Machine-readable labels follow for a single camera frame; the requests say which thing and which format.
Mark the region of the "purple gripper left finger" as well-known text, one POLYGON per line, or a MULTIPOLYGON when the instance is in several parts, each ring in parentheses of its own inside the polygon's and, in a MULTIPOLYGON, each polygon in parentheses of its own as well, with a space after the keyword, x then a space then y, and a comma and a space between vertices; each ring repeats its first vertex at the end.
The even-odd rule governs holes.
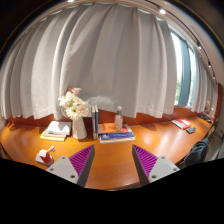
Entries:
POLYGON ((60 157, 47 171, 84 187, 89 176, 94 156, 95 147, 90 145, 70 157, 60 157))

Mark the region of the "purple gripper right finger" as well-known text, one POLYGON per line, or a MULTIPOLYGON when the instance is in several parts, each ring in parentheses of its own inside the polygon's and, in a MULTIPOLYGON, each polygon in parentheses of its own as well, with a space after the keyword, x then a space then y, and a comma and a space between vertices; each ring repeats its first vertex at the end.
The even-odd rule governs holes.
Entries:
POLYGON ((137 145, 132 145, 132 156, 142 186, 179 171, 167 157, 157 157, 137 145))

